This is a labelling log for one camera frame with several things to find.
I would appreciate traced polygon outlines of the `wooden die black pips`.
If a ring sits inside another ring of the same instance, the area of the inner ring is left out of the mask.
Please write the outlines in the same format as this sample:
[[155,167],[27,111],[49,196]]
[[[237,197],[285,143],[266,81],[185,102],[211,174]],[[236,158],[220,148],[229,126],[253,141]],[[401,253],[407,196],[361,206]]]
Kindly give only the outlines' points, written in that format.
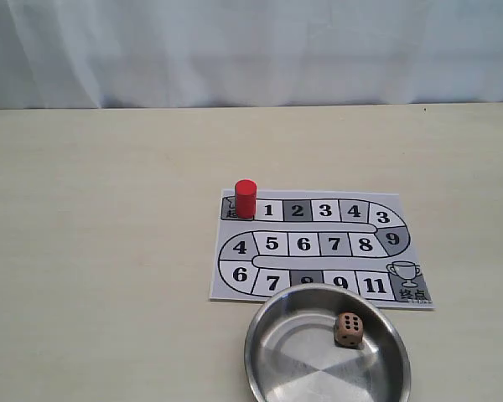
[[342,312],[334,325],[334,340],[342,347],[358,348],[363,340],[364,324],[353,312]]

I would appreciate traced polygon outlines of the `red cylinder game piece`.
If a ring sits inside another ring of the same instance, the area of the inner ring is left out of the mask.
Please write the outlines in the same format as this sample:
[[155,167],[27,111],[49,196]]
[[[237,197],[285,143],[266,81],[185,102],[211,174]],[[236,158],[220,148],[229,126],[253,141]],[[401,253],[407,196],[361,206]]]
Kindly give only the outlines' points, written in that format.
[[253,219],[256,213],[257,184],[250,179],[235,184],[235,209],[240,219]]

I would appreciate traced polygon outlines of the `white fabric backdrop curtain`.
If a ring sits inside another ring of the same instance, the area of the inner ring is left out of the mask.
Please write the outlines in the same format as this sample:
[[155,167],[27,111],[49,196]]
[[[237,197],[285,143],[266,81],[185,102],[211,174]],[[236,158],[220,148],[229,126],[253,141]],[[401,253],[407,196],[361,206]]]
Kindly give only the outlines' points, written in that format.
[[503,101],[503,1],[0,1],[0,109]]

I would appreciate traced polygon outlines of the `round stainless steel dish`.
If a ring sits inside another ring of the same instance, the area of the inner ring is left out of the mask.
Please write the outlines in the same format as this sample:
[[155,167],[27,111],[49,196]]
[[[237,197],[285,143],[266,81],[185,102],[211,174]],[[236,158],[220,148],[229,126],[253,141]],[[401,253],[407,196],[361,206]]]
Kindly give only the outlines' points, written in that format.
[[[363,338],[339,345],[340,314],[363,321]],[[269,298],[247,329],[244,368],[257,401],[407,401],[412,373],[388,318],[351,291],[292,286]]]

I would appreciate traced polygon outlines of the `printed paper game board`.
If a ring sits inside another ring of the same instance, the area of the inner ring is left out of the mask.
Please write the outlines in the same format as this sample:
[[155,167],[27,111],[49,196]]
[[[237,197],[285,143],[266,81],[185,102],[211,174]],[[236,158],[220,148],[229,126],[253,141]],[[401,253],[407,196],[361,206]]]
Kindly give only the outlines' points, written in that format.
[[210,299],[264,302],[307,283],[381,308],[434,308],[398,194],[263,189],[253,219],[239,219],[223,190]]

